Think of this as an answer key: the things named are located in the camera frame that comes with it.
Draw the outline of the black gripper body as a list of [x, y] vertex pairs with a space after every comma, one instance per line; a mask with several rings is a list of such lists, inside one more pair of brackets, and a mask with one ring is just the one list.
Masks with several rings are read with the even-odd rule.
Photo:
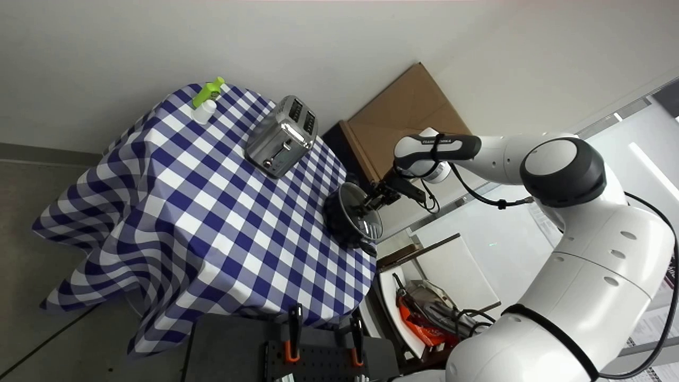
[[413, 199], [417, 203], [424, 203], [427, 195], [413, 188], [408, 178], [403, 178], [400, 172], [389, 172], [382, 178], [384, 185], [384, 199], [389, 203], [396, 202], [402, 195]]

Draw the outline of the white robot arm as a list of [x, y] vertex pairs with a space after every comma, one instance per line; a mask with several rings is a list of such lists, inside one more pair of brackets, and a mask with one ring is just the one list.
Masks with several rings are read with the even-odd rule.
[[573, 134], [402, 138], [393, 171], [442, 181], [453, 166], [519, 185], [563, 231], [517, 303], [459, 342], [439, 369], [393, 382], [598, 382], [656, 298], [677, 252], [661, 215], [632, 206], [603, 156]]

